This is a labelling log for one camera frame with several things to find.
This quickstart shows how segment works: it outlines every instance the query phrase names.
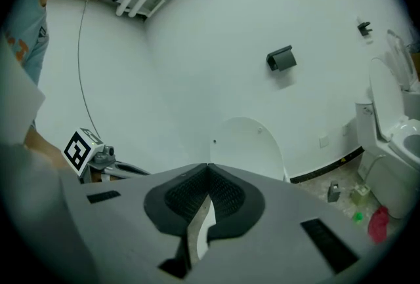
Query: tiled floor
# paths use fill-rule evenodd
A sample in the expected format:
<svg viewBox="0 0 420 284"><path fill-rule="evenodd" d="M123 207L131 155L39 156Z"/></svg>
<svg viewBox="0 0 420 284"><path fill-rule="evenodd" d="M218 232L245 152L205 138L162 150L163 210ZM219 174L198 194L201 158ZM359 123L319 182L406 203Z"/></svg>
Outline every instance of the tiled floor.
<svg viewBox="0 0 420 284"><path fill-rule="evenodd" d="M297 184L302 189L308 191L312 195L315 195L319 199L327 202L327 192L329 185L332 181L336 181L339 184L341 189L340 198L337 202L329 203L331 206L339 209L343 212L343 214L351 220L354 213L360 212L363 214L363 220L359 223L359 225L368 232L368 224L372 217L372 214L378 209L380 206L379 202L373 196L372 193L369 194L369 198L365 205L356 206L351 198L350 198L350 191L355 187L357 184L362 184L363 180L357 173L358 166L360 164L362 156L358 156L354 158L347 164L335 169L331 172L325 173L321 176L316 178L307 180L305 182L301 182ZM389 223L387 226L387 234L388 236L394 233L399 227L403 224L402 220L397 220L393 217L389 217Z"/></svg>

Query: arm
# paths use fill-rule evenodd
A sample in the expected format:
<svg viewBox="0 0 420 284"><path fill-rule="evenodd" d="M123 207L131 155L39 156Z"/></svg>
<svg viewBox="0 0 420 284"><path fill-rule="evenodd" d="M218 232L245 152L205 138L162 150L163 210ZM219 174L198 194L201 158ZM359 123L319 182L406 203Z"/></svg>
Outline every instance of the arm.
<svg viewBox="0 0 420 284"><path fill-rule="evenodd" d="M25 145L31 150L46 155L56 169L69 167L61 151L48 143L33 127L30 127L26 134Z"/></svg>

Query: black cable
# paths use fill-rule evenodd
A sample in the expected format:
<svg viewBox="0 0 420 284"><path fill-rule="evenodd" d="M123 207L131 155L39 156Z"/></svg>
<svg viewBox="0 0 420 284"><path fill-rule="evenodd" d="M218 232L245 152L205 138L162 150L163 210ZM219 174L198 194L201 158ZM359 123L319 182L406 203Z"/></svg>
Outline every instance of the black cable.
<svg viewBox="0 0 420 284"><path fill-rule="evenodd" d="M85 107L86 107L86 110L87 110L87 115L89 116L89 119L91 120L92 126L93 126L96 134L100 138L99 132L97 131L97 129L95 127L95 124L93 123L91 113L89 113L89 108L87 107L85 93L83 92L83 85L81 84L81 78L80 78L80 35L81 35L81 26L82 26L82 23L83 23L83 17L85 15L85 11L86 11L86 6L87 6L87 0L85 2L85 7L83 8L83 13L81 14L80 28L79 28L79 40L77 41L77 71L79 72L79 82L80 82L81 95L82 95L83 101L85 103Z"/></svg>

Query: white wall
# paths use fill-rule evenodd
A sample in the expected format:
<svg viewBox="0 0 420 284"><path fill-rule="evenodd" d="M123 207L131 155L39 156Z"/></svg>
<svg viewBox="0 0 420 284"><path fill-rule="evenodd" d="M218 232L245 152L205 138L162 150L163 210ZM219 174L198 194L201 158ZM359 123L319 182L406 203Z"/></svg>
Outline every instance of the white wall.
<svg viewBox="0 0 420 284"><path fill-rule="evenodd" d="M371 22L372 43L356 16ZM291 177L359 146L354 100L368 87L369 61L387 47L389 28L410 42L398 0L171 0L146 27L186 151L208 161L213 129L246 116L271 131ZM287 45L297 66L270 72L266 55ZM329 146L320 149L323 134Z"/></svg>
<svg viewBox="0 0 420 284"><path fill-rule="evenodd" d="M39 87L46 101L38 131L62 149L76 127L94 130L77 74L77 39L84 2L50 0L50 44ZM88 2L80 42L81 79L91 117L117 159L149 172L185 165L184 151L169 115L146 44L142 22L117 17L115 8Z"/></svg>

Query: toilet tank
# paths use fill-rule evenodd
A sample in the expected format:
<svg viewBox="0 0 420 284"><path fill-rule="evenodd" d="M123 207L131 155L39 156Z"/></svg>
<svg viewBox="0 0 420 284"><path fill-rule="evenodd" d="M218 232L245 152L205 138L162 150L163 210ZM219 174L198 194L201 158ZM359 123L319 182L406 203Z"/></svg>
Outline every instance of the toilet tank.
<svg viewBox="0 0 420 284"><path fill-rule="evenodd" d="M363 149L374 146L377 141L375 110L368 98L356 102L356 124L357 138Z"/></svg>

